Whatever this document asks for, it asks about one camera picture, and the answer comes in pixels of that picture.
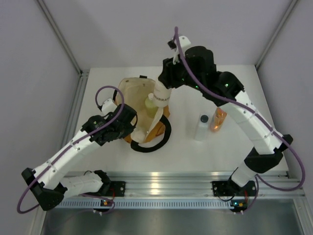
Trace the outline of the tan canvas bag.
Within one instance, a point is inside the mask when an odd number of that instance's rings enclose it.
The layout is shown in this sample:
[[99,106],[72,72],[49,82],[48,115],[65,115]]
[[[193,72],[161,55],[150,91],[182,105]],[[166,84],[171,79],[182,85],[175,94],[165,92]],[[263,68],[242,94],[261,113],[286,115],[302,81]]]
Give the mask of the tan canvas bag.
[[169,106],[158,107],[154,118],[147,115],[144,101],[149,93],[153,93],[156,81],[147,77],[124,78],[118,85],[125,104],[137,112],[134,131],[124,138],[132,150],[141,153],[151,153],[162,148],[169,140],[172,127],[168,120]]

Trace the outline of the green pump lotion bottle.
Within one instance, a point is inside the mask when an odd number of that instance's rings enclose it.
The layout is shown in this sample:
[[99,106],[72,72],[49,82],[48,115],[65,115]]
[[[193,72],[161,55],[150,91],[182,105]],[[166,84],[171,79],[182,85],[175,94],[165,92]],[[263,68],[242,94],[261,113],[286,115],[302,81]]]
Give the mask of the green pump lotion bottle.
[[147,115],[151,118],[154,118],[156,112],[158,111],[158,107],[153,103],[154,94],[149,93],[147,98],[144,101]]

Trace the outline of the beige round cap bottle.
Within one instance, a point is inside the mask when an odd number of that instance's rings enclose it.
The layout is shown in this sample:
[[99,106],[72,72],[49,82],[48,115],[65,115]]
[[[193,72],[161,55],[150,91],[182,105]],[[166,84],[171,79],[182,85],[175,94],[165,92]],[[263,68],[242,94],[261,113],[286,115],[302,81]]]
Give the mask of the beige round cap bottle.
[[153,103],[160,108],[164,108],[169,104],[172,89],[166,88],[163,83],[156,81],[153,91]]

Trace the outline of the orange pink cap bottle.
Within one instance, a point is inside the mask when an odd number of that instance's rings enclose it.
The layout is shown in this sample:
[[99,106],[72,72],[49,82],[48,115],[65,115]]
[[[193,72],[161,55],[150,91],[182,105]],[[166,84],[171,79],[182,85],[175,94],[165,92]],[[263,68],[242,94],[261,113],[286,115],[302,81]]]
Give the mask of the orange pink cap bottle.
[[221,108],[217,108],[212,116],[209,128],[212,132],[217,132],[221,129],[227,113]]

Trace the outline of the white bottle black cap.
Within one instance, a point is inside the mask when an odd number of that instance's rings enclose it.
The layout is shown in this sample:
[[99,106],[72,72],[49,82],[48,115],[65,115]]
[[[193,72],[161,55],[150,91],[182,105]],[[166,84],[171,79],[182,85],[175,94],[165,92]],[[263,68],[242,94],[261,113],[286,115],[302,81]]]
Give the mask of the white bottle black cap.
[[200,114],[198,123],[195,129],[194,139],[196,141],[203,141],[206,139],[209,128],[209,115]]

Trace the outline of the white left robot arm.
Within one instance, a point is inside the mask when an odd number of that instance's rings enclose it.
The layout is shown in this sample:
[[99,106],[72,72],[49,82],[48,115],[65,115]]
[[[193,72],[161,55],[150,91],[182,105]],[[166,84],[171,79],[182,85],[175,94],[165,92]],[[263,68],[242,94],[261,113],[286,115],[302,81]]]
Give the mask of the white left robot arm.
[[89,153],[104,144],[128,136],[137,112],[128,105],[114,106],[105,115],[91,116],[74,138],[57,154],[35,169],[26,168],[22,177],[43,211],[49,211],[64,199],[88,194],[104,196],[110,192],[111,181],[102,170],[77,177],[67,173]]

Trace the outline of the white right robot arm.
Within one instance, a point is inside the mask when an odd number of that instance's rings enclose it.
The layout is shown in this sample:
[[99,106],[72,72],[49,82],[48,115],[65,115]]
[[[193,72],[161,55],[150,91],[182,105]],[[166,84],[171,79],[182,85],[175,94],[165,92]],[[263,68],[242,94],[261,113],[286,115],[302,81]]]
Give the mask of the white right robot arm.
[[172,88],[188,86],[200,91],[205,99],[233,118],[253,143],[252,150],[227,182],[232,194],[240,194],[256,174],[265,173],[280,163],[283,152],[293,139],[291,135],[274,134],[273,128],[251,103],[239,79],[230,72],[217,71],[212,51],[195,46],[188,48],[181,56],[174,43],[170,43],[169,47],[176,54],[173,58],[163,60],[153,102],[158,107],[165,107],[169,103]]

